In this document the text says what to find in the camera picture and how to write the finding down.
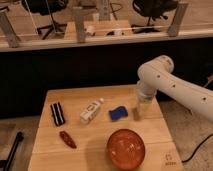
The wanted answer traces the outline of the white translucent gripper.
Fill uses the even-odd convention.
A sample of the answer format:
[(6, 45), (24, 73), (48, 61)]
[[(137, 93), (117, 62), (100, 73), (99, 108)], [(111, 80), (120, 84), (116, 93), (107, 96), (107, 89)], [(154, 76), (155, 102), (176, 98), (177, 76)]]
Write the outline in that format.
[(139, 121), (148, 116), (150, 107), (148, 103), (150, 103), (156, 96), (156, 90), (148, 84), (138, 81), (136, 84), (136, 96), (138, 104), (134, 110), (134, 119)]

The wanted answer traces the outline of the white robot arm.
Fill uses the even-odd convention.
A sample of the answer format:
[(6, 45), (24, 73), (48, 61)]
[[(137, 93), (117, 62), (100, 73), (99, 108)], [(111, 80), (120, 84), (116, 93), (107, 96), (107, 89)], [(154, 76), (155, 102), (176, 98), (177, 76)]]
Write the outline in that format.
[(173, 70), (174, 62), (166, 55), (142, 64), (137, 71), (139, 77), (136, 85), (138, 102), (149, 102), (158, 91), (161, 91), (186, 108), (213, 122), (213, 91), (172, 75)]

